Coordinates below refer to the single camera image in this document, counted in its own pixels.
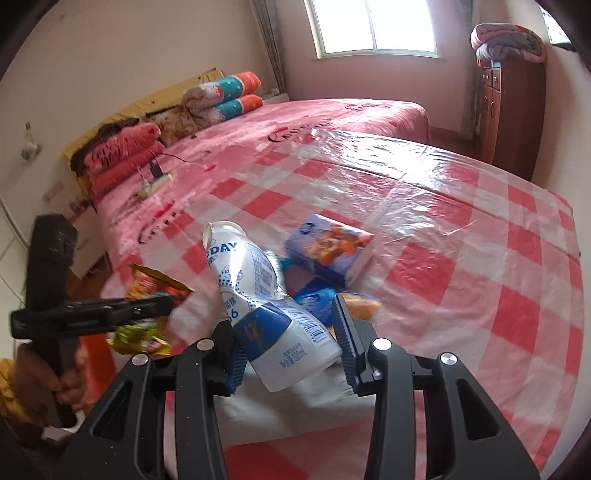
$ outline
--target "white wall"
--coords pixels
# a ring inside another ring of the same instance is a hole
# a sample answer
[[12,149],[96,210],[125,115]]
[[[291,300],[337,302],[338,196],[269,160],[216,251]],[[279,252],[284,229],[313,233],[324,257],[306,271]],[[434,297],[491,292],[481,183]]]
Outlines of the white wall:
[[[544,19],[534,0],[482,0],[482,3],[491,14],[481,17],[482,21],[510,21],[530,28],[548,40]],[[549,46],[546,75],[544,129],[533,182],[563,196],[574,210],[584,295],[591,299],[591,222],[587,217],[591,204],[591,74],[578,54]],[[544,476],[564,459],[591,417],[589,316],[584,327],[583,357],[573,405],[563,434],[548,459]]]
[[0,358],[12,358],[14,341],[8,319],[24,298],[26,271],[27,249],[0,209]]
[[[209,68],[275,86],[248,0],[60,0],[0,82],[0,196],[25,238],[57,181],[77,193],[63,149],[119,108]],[[24,125],[43,152],[20,157]]]
[[459,132],[474,52],[457,2],[432,0],[430,8],[442,59],[358,55],[319,60],[304,0],[278,1],[290,99],[407,100],[423,105],[433,126]]

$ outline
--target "yogurt bottle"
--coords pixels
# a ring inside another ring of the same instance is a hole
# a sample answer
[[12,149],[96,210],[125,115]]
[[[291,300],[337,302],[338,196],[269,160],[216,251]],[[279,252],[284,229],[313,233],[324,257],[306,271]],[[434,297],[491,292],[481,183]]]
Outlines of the yogurt bottle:
[[263,251],[235,223],[209,223],[207,264],[246,357],[271,392],[323,370],[341,355],[326,328],[287,296]]

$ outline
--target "metal screw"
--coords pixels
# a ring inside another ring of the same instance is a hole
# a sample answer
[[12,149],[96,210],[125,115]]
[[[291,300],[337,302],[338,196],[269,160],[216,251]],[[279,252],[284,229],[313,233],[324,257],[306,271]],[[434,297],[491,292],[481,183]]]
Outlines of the metal screw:
[[213,348],[215,345],[214,341],[211,338],[202,338],[197,342],[197,348],[199,348],[202,352],[208,352]]
[[148,355],[145,353],[138,353],[135,357],[131,359],[131,363],[134,365],[145,365],[148,361]]
[[446,365],[455,365],[457,363],[457,357],[453,353],[442,353],[441,361]]
[[392,342],[387,338],[376,338],[374,340],[374,347],[381,351],[390,350],[392,348]]

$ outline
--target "pink pillow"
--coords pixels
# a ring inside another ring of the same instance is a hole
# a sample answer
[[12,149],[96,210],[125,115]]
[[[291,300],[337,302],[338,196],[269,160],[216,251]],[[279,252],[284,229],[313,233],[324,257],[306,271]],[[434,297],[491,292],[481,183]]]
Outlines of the pink pillow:
[[121,132],[109,137],[86,155],[84,158],[86,171],[89,175],[105,171],[120,161],[149,147],[159,136],[160,129],[151,122],[125,127]]
[[92,192],[98,201],[117,185],[127,180],[137,172],[138,167],[143,167],[150,160],[160,155],[164,146],[160,142],[154,142],[149,148],[145,148],[135,155],[120,161],[117,165],[95,175],[89,175],[92,183]]

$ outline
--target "clear plastic sheet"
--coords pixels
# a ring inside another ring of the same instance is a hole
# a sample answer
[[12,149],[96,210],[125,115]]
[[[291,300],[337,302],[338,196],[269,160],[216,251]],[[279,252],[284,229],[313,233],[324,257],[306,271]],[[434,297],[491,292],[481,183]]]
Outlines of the clear plastic sheet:
[[[378,333],[411,353],[456,353],[544,466],[570,409],[583,337],[579,248],[564,200],[473,159],[352,132],[311,129],[260,150],[230,145],[218,159],[226,167],[209,175],[207,163],[199,165],[199,189],[131,257],[195,289],[170,321],[176,351],[219,318],[217,282],[200,244],[207,222],[236,222],[261,248],[281,252],[303,219],[321,213],[376,235],[374,257],[351,289],[382,303]],[[123,291],[124,272],[103,296]],[[309,278],[292,267],[288,291]],[[262,471],[279,462],[283,478],[362,478],[372,405],[336,384],[321,398],[313,381],[309,391],[298,384],[284,409],[252,396],[256,389],[224,399],[227,446],[270,440],[229,448],[230,472],[240,478],[248,455]],[[296,434],[304,435],[276,440]],[[424,447],[420,434],[419,467]]]

